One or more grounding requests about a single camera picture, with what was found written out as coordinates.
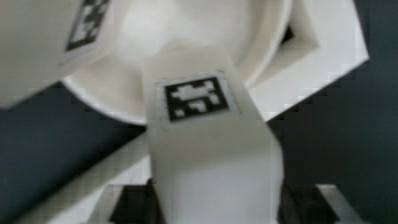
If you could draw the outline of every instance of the dark gray background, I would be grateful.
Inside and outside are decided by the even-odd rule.
[[[286,180],[337,183],[360,215],[384,224],[398,223],[398,2],[355,2],[371,61],[270,126]],[[87,108],[60,84],[0,111],[0,223],[142,132]]]

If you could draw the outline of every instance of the black and white square marker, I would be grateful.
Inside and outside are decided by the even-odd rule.
[[[163,95],[169,123],[231,111],[231,94],[218,76],[165,85]]]
[[[66,52],[96,42],[110,0],[82,0]]]

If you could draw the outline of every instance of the dark wall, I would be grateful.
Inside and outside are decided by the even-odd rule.
[[[60,84],[0,110],[0,223],[10,223],[142,131],[90,110]]]
[[[389,224],[398,223],[398,2],[355,2],[371,60],[270,126],[288,181],[337,183],[360,215]]]

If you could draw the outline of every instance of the white surface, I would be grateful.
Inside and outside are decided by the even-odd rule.
[[[112,31],[129,1],[113,1],[94,48],[66,61],[80,3],[80,0],[0,0],[0,107],[12,106],[110,53]]]
[[[336,224],[369,224],[357,215],[336,185],[320,184],[316,187],[339,217],[339,222],[336,222]]]
[[[250,95],[268,121],[368,60],[352,0],[297,0],[291,28]]]
[[[82,101],[121,121],[145,124],[142,61],[190,46],[224,46],[252,83],[275,54],[289,10],[291,0],[135,0],[113,54],[64,79]]]
[[[199,73],[220,70],[240,112],[201,115],[206,119],[186,118],[177,127],[165,126],[160,83],[185,83]],[[225,52],[193,48],[151,58],[144,90],[153,180],[167,223],[277,223],[281,147]]]
[[[106,185],[142,185],[149,177],[147,142],[142,136],[73,180],[16,223],[85,223]]]

